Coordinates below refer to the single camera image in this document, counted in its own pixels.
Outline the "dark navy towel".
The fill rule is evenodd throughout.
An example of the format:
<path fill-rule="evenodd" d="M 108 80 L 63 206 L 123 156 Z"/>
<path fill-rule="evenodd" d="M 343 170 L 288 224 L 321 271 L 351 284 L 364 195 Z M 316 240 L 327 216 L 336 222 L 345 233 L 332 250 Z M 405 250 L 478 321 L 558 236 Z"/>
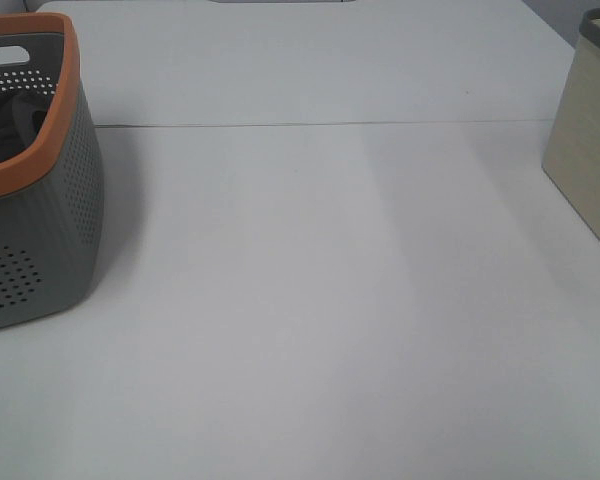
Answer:
<path fill-rule="evenodd" d="M 50 105 L 49 96 L 34 91 L 0 93 L 0 163 L 33 144 Z"/>

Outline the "grey basket with orange rim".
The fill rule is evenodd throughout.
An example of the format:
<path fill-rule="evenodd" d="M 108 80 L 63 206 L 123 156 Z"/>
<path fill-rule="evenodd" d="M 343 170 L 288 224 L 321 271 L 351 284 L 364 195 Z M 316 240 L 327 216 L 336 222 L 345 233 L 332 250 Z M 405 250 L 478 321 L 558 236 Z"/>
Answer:
<path fill-rule="evenodd" d="M 1 47 L 20 47 L 28 57 L 0 65 L 0 93 L 34 91 L 51 105 L 33 144 L 0 163 L 0 329 L 85 297 L 104 207 L 103 162 L 71 20 L 0 15 Z"/>

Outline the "beige fabric storage box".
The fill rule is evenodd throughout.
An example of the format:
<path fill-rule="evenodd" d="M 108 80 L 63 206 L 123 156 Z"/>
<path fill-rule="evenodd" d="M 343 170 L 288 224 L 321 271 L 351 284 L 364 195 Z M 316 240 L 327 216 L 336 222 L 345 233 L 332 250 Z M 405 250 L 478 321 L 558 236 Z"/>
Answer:
<path fill-rule="evenodd" d="M 600 241 L 600 8 L 583 14 L 542 168 Z"/>

